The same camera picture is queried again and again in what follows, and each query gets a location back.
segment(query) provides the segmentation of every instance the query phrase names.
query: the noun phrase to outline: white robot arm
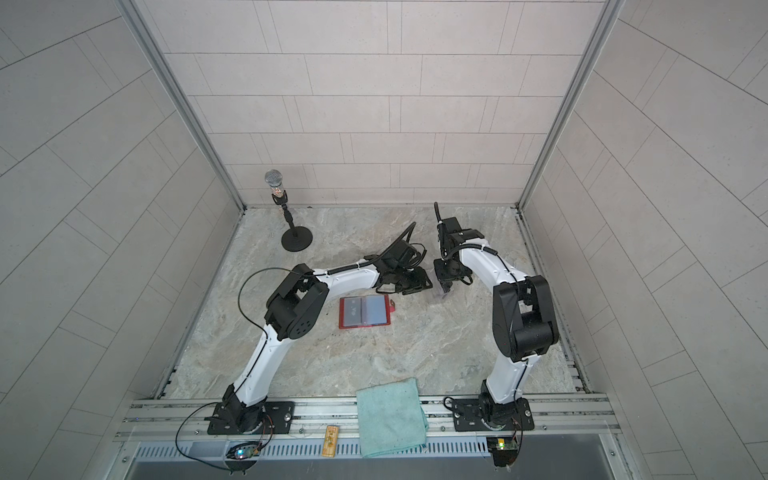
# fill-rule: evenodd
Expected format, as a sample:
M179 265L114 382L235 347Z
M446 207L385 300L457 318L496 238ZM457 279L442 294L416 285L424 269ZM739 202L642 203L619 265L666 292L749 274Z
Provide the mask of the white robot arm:
M453 281L470 284L474 274L494 295L492 330L499 354L475 404L486 426L504 428L511 415L518 414L516 402L531 367L558 341L549 288L540 276L505 263L477 230L462 229L455 218L442 220L437 204L435 213L442 257L435 260L435 274L440 287L447 292ZM419 266L426 251L409 243L414 226L411 223L380 255L351 265L330 270L295 266L267 301L265 332L243 373L224 393L211 426L228 425L230 432L245 433L262 425L263 405L277 368L293 342L312 329L328 298L368 288L380 292L389 284L395 288L386 293L404 295L432 288ZM520 302L532 310L521 313ZM458 406L452 410L464 413Z

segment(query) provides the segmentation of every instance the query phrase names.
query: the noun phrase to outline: metal plate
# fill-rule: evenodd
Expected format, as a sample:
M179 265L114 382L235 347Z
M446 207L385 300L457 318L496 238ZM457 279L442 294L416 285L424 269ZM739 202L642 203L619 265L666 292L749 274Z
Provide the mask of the metal plate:
M494 429L490 429L485 426L485 423L481 420L480 415L480 402L477 399L454 399L455 407L461 409L464 415L456 418L453 417L453 426L457 432L493 432ZM528 404L528 400L520 398L515 402L517 404L517 413L513 416L518 421L519 425L522 425L523 430L533 430L535 428L533 423L533 416L526 416L523 412L530 412L531 406ZM514 422L510 422L502 430L516 430L520 427Z

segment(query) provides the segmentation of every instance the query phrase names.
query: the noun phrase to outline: black mounting plate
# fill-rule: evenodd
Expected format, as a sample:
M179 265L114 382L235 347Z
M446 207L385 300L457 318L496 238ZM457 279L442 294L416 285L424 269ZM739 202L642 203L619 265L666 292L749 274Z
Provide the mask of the black mounting plate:
M274 434L285 434L290 430L290 424L293 421L293 410L296 404L293 402L265 402L264 408L266 414L272 419L272 423L275 425ZM213 416L219 415L221 409L221 403L216 405ZM263 425L259 425L253 430L254 435L261 435ZM225 425L218 422L210 422L208 424L208 435L238 435L236 429L228 429Z
M455 409L463 412L458 418L456 418L456 415L453 415L453 427L457 432L496 432L496 430L488 428L483 423L480 413L480 401L478 399L453 399L453 406ZM515 400L515 409L516 412L513 416L522 426L522 429L533 430L535 428L533 415L527 416L525 414L525 412L531 411L528 400L524 398ZM517 423L510 421L502 430L511 431L519 429L520 426Z

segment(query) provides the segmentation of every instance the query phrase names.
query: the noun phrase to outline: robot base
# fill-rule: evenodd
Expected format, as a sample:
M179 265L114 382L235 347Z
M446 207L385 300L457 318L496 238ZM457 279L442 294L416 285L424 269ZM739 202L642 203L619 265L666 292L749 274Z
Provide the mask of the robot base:
M462 414L459 415L459 417L457 417L456 414L453 415L453 426L457 432L507 431L519 430L520 427L522 427L523 430L534 429L533 415L529 416L525 414L526 412L531 411L531 407L528 405L528 400L520 398L501 407L509 409L509 415L517 420L518 423L510 420L500 429L492 429L482 420L479 399L454 399L453 408L462 412Z

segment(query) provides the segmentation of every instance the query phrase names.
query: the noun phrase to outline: black cable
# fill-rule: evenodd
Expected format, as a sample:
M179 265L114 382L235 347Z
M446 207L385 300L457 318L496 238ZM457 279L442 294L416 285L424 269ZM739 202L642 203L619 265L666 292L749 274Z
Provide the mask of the black cable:
M194 458L194 457L189 456L186 453L182 452L181 449L179 448L179 432L181 432L181 427L183 427L184 424L187 423L187 420L192 418L192 415L194 415L195 413L198 413L200 410L204 409L207 406L216 405L217 403L218 402L206 403L205 405L201 406L200 408L198 408L197 410L192 412L187 418L185 418L184 421L181 423L181 425L179 425L179 429L176 431L176 438L174 439L174 444L176 445L176 450L180 454L182 454L182 456L187 457L188 459L194 460L196 462L204 463L205 465L208 465L209 467L214 467L217 470L224 470L225 472L231 473L233 471L231 468L220 467L219 465L214 465L213 463L208 463L205 460L201 460L199 458Z

